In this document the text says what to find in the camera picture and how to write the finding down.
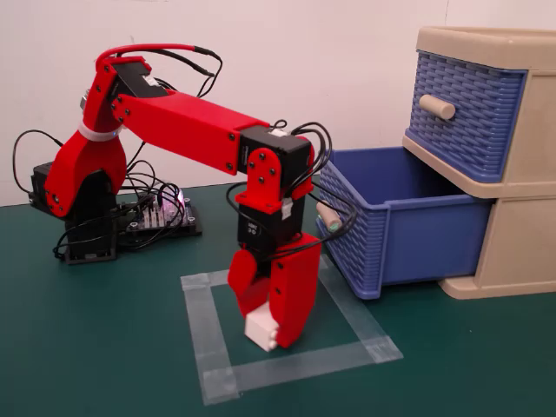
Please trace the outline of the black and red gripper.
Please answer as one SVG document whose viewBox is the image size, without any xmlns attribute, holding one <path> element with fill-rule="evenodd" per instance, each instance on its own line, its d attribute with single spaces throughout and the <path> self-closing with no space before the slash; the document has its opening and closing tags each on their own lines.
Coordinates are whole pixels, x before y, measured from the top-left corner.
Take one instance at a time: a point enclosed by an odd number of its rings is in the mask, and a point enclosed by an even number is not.
<svg viewBox="0 0 556 417">
<path fill-rule="evenodd" d="M 239 205 L 237 238 L 246 250 L 234 254 L 228 285 L 244 318 L 268 300 L 270 286 L 269 308 L 278 323 L 275 340 L 281 348 L 299 339 L 317 288 L 321 244 L 301 233 L 304 208 L 304 197 L 294 200 L 290 216 L 283 220 L 280 208 L 266 214 Z M 269 278 L 267 268 L 259 269 L 257 261 L 266 260 L 278 248 L 288 255 L 272 260 Z"/>
</svg>

